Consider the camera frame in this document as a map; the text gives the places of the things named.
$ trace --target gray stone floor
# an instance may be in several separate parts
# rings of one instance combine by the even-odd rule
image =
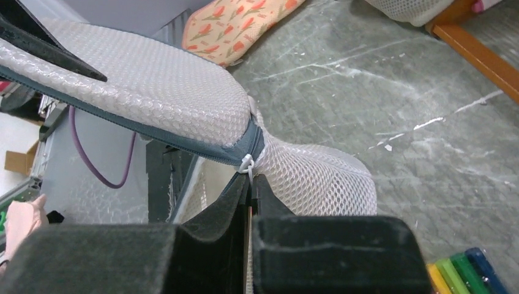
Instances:
[[[362,160],[429,262],[482,247],[519,293],[519,105],[449,46],[362,0],[307,0],[230,71],[271,133]]]

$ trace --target black plastic part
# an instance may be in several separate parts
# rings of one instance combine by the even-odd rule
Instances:
[[[187,223],[67,225],[37,230],[0,280],[0,293],[215,293],[244,289],[246,175]]]
[[[66,50],[20,0],[2,0],[0,38],[63,69],[99,81],[108,80],[104,74]]]
[[[52,109],[51,113],[47,116],[47,119],[43,122],[39,131],[39,140],[43,142],[56,130],[59,123],[63,120],[65,115],[69,112],[69,106],[63,102],[56,104],[56,107]]]
[[[408,226],[392,217],[298,217],[265,177],[235,174],[188,222],[66,225],[37,230],[0,293],[244,292],[249,215],[255,293],[430,294]]]
[[[416,239],[399,219],[256,216],[252,225],[255,293],[431,293]]]
[[[265,175],[254,178],[251,204],[253,214],[260,216],[286,216],[294,213],[272,191]]]

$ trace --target green marker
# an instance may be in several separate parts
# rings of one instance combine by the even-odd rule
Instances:
[[[438,260],[436,266],[453,294],[471,294],[448,258]]]
[[[455,254],[450,261],[472,294],[490,294],[465,254]]]
[[[5,230],[4,224],[7,220],[6,212],[2,211],[0,212],[0,232],[3,232]]]

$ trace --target wooden chair leg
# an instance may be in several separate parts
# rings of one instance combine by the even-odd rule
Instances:
[[[519,71],[457,24],[436,25],[432,33],[449,44],[510,98],[519,103]]]

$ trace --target white mesh fabric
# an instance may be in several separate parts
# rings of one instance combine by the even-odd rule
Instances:
[[[223,68],[145,37],[42,20],[70,52],[108,77],[86,78],[0,39],[0,65],[102,110],[206,143],[232,146],[247,128],[247,94]]]
[[[392,20],[423,26],[454,0],[366,0]]]
[[[263,117],[249,98],[265,149],[256,161],[274,194],[295,214],[360,216],[376,214],[376,190],[371,174],[355,157],[317,145],[281,141],[265,129]]]

